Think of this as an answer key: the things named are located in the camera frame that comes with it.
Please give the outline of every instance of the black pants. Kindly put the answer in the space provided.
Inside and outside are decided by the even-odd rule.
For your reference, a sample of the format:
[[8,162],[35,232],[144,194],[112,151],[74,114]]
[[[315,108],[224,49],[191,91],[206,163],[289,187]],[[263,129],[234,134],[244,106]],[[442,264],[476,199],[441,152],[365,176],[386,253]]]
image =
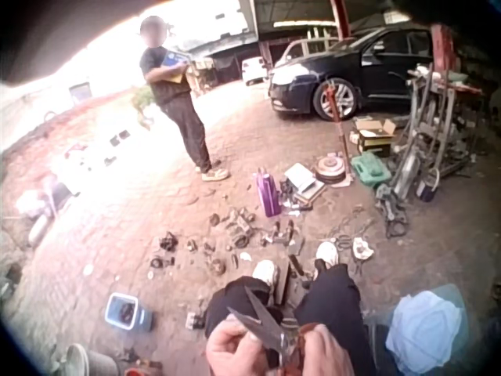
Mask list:
[[160,109],[178,125],[186,151],[202,173],[211,169],[211,159],[205,144],[204,123],[198,117],[193,107],[191,95],[187,92],[176,96]]
[[[268,302],[269,287],[262,280],[241,277],[230,282],[224,289],[216,292],[209,303],[206,337],[229,315],[228,307],[257,319],[244,286],[248,286],[263,304]],[[270,312],[277,321],[281,320],[278,312]],[[294,315],[299,325],[325,324],[339,344],[348,351],[355,374],[376,374],[360,312],[359,289],[348,275],[348,267],[345,264],[336,265],[320,273],[312,283],[309,293],[294,311]]]

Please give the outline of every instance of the white van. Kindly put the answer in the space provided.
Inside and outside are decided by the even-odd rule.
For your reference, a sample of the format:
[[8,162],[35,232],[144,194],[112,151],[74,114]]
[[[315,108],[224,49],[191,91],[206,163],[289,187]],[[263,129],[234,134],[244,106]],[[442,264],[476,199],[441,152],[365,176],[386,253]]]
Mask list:
[[262,57],[253,57],[242,62],[242,80],[245,85],[248,86],[252,81],[267,77],[268,69],[266,69],[265,60]]

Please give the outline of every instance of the car tire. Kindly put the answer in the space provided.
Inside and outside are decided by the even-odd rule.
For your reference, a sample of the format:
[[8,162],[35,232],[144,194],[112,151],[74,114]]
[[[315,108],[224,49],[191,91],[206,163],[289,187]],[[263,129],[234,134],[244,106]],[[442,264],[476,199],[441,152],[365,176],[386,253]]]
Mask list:
[[343,103],[345,103],[339,104],[338,102],[337,105],[341,120],[351,118],[358,109],[359,98],[357,97],[355,87],[342,78],[328,78],[322,82],[318,88],[316,88],[315,93],[313,94],[313,107],[315,108],[316,113],[324,120],[332,120],[330,106],[327,104],[328,102],[325,102],[326,97],[324,94],[324,90],[329,84],[336,85],[336,100],[339,101],[339,95],[341,94],[341,99]]

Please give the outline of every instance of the car bumper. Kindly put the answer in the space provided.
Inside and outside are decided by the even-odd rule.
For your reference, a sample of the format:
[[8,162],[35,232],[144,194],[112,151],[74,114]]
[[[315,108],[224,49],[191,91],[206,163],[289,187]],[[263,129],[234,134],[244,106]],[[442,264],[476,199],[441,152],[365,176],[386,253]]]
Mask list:
[[272,108],[288,114],[309,114],[312,106],[312,93],[315,82],[276,85],[271,83],[269,97]]

